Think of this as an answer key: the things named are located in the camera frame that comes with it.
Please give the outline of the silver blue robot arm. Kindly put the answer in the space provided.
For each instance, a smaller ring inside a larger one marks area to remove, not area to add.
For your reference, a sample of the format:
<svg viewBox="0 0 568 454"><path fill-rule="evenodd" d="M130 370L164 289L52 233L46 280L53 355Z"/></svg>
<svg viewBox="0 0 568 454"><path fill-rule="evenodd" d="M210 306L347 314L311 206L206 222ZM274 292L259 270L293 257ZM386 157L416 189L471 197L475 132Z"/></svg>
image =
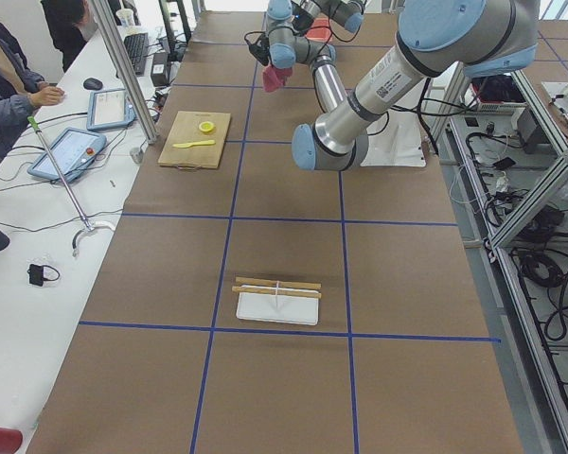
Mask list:
<svg viewBox="0 0 568 454"><path fill-rule="evenodd" d="M347 98L293 134L293 159L305 170L343 171L368 152L367 128L423 79L456 62L467 78L528 66L536 56L537 1L408 1L396 44Z"/></svg>
<svg viewBox="0 0 568 454"><path fill-rule="evenodd" d="M346 100L346 89L336 69L336 50L330 22L357 34L364 21L363 1L271 1L267 7L262 42L263 89L274 92L286 85L297 64L311 71L321 111L329 113Z"/></svg>

